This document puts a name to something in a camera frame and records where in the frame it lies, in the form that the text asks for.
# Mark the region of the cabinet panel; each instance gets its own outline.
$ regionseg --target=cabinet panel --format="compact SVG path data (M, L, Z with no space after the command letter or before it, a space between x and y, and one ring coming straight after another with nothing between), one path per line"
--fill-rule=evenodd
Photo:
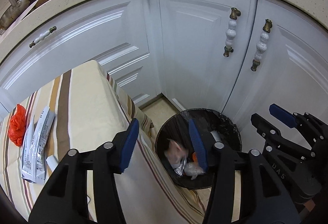
M29 47L53 26L56 31ZM0 87L19 103L93 57L109 56L103 62L113 69L148 52L141 0L93 0L62 13L24 40L1 65Z
M237 19L234 52L223 56L231 8ZM165 88L180 110L223 110L245 56L256 0L160 0Z
M5 107L0 103L0 121L2 121L5 117L7 117L7 115L9 114L9 112L5 109Z
M251 71L256 43L265 19L273 22L260 66ZM269 113L273 103L289 112L309 112L328 122L328 36L315 22L277 0L259 0L247 54L235 88L224 108L237 124L243 151L262 151L264 139L250 122L258 113L282 135L304 147L310 147L296 129L289 129Z
M115 70L104 69L138 107L156 97L155 70L150 54L137 58Z

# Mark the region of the white packet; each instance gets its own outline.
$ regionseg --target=white packet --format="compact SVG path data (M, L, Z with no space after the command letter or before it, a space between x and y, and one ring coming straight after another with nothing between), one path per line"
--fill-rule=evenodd
M32 164L28 159L29 157L28 153L29 153L29 149L31 148L33 134L34 134L34 116L31 117L30 124L28 125L25 131L25 136L22 145L22 155L21 155L22 178L29 182L35 182L35 179L32 178L32 174L33 174Z
M45 162L44 162L44 147L48 140L49 131L54 121L55 113L50 111L46 106L36 125L32 143L27 153L27 162L24 163L22 168L23 178L34 183L45 183Z

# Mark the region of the cooking pot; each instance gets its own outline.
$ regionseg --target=cooking pot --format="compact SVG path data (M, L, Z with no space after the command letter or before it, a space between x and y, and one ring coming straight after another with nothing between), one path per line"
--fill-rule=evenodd
M0 18L0 29L7 30L34 1L36 0L9 0L11 6Z

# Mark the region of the cabinet handle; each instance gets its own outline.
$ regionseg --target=cabinet handle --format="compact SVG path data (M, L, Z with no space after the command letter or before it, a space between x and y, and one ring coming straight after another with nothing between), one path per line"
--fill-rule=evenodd
M35 46L37 43L39 43L40 41L45 39L48 35L50 35L55 30L57 30L57 27L54 26L54 27L50 28L48 31L46 31L45 33L40 34L38 38L35 38L33 40L33 42L30 43L30 48L32 48L32 46Z
M233 39L236 37L236 26L237 26L237 17L239 17L241 15L241 12L239 10L237 10L236 8L231 8L231 14L230 14L230 21L228 24L228 29L226 31L226 35L227 35L227 40L226 40L226 45L224 47L224 53L223 55L225 57L229 57L229 53L233 52L233 48L232 48L232 41Z
M266 43L269 40L269 33L271 32L271 30L270 30L271 28L272 28L272 21L269 19L266 19L265 25L263 26L263 32L260 36L260 41L257 42L257 44L256 44L256 52L255 52L254 59L253 59L253 65L251 66L251 70L253 72L256 72L256 68L261 63L262 55L267 49Z

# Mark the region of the striped tablecloth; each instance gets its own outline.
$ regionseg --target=striped tablecloth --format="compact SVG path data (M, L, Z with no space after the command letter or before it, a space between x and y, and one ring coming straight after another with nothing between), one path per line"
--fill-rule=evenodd
M37 122L48 105L56 113L46 154L61 160L70 148L79 152L96 149L126 130L132 118L140 123L139 138L129 167L115 175L117 191L127 223L202 223L206 205L196 191L176 187L157 158L153 125L131 98L103 72L96 61L84 63L46 84L21 105L27 123ZM0 184L19 213L28 219L43 185L21 179L21 148L8 138L11 112L0 123ZM46 179L51 175L47 168ZM96 220L92 173L87 194L90 218Z

